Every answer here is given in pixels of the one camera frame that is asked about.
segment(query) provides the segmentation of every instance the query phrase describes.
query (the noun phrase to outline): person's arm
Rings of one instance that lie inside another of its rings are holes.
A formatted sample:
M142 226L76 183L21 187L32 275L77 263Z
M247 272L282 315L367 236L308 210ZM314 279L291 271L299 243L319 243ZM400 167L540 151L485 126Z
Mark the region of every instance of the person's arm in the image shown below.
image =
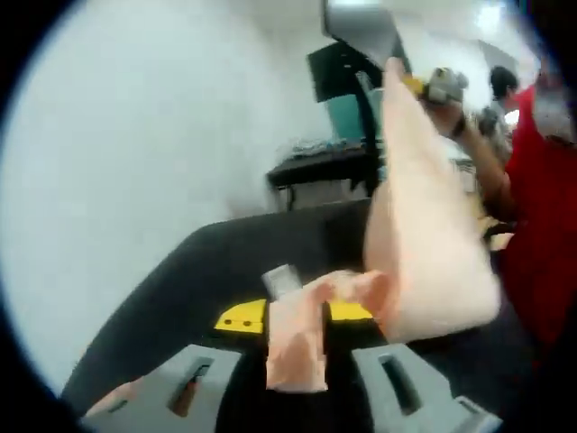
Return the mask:
M511 195L508 174L479 130L467 124L458 137L458 143L471 157L481 184L483 202L496 218L511 220L515 217L515 202Z
M450 137L463 115L463 106L456 102L444 106L427 105L426 111L438 132ZM514 219L515 202L511 195L508 174L503 170L499 159L485 137L472 123L467 121L456 141L471 157L477 169L483 202L489 213L500 220Z

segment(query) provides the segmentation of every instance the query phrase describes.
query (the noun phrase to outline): teal object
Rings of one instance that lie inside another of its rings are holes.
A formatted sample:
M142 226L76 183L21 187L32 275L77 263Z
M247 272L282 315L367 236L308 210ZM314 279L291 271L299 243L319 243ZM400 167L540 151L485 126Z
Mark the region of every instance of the teal object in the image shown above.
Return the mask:
M364 138L361 115L354 95L329 99L326 101L326 110L333 124L333 134L336 140L354 141Z

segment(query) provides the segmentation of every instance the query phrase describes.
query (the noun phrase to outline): pink fabric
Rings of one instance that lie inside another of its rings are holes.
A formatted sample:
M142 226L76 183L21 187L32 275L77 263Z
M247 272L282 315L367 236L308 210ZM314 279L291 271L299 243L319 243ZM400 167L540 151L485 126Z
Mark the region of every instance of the pink fabric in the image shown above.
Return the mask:
M339 271L272 302L267 388L280 392L326 390L321 305L332 299L358 302L380 322L386 314L386 289L382 272Z

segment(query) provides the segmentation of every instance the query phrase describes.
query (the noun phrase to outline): desk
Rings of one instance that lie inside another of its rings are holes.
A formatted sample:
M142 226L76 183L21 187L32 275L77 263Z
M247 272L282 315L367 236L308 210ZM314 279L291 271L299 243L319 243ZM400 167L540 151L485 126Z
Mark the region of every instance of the desk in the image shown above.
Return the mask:
M294 207L294 185L321 180L351 180L353 185L364 182L367 196L371 197L378 185L378 160L364 148L325 152L282 162L269 171L267 180L276 190L288 190L287 209Z
M208 336L220 314L268 298L261 275L277 266L295 265L303 282L338 269L361 271L369 207L368 199L338 203L213 224L191 234L108 319L61 398L84 413L186 345L219 347L223 342ZM366 343L382 344L379 339ZM354 342L360 344L357 337ZM411 346L446 375L455 395L487 410L505 409L531 373L527 336L507 302L486 327Z

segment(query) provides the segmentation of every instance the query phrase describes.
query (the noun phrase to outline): white wall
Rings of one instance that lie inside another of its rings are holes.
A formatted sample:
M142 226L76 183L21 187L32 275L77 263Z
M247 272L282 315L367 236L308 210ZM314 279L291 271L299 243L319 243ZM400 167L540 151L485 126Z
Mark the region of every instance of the white wall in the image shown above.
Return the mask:
M188 234L270 210L263 175L291 137L278 55L226 0L91 0L32 60L4 143L0 254L56 393Z

